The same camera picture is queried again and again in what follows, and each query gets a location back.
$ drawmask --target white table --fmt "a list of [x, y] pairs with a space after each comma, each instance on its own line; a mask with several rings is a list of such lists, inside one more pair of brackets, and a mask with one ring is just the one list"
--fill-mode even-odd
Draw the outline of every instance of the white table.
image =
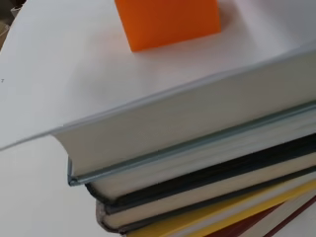
[[[67, 155], [52, 137], [0, 153], [0, 236], [111, 237], [84, 187], [66, 184]], [[276, 237], [314, 237], [316, 204]]]

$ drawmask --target yellow book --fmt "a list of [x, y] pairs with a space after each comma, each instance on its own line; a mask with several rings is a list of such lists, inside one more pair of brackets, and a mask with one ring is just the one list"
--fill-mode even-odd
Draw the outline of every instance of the yellow book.
[[[174, 234], [177, 234], [177, 236], [190, 237], [205, 236], [277, 204], [316, 189], [315, 173], [307, 175], [305, 178], [306, 177], [309, 177], [307, 183], [303, 183], [288, 191], [280, 192], [277, 196], [274, 196], [274, 194], [277, 194], [278, 191], [284, 189], [286, 186], [291, 186], [295, 182], [297, 183], [301, 178], [159, 221], [131, 232], [127, 234], [127, 237], [167, 237], [173, 236]], [[239, 212], [236, 210], [237, 212], [235, 214], [224, 218], [225, 214], [227, 215], [229, 212], [233, 213], [233, 210], [238, 209], [240, 206], [244, 206], [244, 209], [239, 209]]]

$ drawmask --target black book cover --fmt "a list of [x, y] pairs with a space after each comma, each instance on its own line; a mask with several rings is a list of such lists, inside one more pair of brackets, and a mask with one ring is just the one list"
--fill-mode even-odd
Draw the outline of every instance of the black book cover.
[[93, 184], [88, 184], [86, 187], [94, 198], [105, 205], [107, 214], [114, 214], [160, 198], [296, 159], [315, 151], [316, 134], [312, 134], [127, 194], [115, 201], [110, 201], [99, 194]]

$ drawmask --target white surface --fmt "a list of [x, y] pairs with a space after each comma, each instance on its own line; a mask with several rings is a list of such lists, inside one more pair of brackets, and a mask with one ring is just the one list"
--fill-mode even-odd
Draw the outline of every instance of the white surface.
[[133, 54], [113, 0], [29, 0], [0, 55], [0, 147], [316, 39], [315, 0], [223, 2], [222, 34]]
[[[83, 187], [66, 185], [66, 154], [46, 137], [0, 153], [0, 236], [119, 237], [95, 220]], [[316, 204], [276, 237], [315, 237]]]

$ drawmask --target orange cube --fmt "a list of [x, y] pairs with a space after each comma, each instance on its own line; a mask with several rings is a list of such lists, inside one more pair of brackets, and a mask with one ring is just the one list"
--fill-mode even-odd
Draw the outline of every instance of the orange cube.
[[217, 0], [116, 0], [132, 51], [220, 32]]

